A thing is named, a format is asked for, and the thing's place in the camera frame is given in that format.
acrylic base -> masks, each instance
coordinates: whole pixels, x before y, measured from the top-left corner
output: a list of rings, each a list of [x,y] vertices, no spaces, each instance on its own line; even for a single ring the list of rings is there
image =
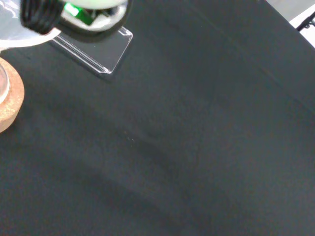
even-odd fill
[[[75,60],[99,75],[112,74],[121,61],[133,34],[122,27],[118,32],[98,43],[76,41],[61,33],[53,42]]]

table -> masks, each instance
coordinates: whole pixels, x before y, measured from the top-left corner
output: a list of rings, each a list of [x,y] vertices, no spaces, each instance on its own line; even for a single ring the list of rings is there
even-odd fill
[[[127,28],[112,83],[50,44],[3,52],[26,94],[0,235],[314,232],[311,45],[264,1],[139,0]]]

cork coaster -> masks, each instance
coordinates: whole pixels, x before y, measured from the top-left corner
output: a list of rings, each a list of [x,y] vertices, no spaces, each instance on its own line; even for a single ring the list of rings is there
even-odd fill
[[[6,71],[10,80],[10,90],[5,100],[0,103],[0,133],[5,131],[17,117],[23,100],[24,85],[18,72],[5,60],[0,58],[0,65]]]

white wall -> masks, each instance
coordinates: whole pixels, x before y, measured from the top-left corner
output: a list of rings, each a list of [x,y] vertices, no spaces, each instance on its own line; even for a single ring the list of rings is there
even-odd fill
[[[267,2],[288,21],[315,4],[315,0],[267,0]]]

black cloth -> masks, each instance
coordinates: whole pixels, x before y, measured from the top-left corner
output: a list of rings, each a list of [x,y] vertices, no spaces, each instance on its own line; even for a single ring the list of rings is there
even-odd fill
[[[106,83],[50,44],[3,53],[0,235],[310,236],[315,57],[262,0],[136,0]]]

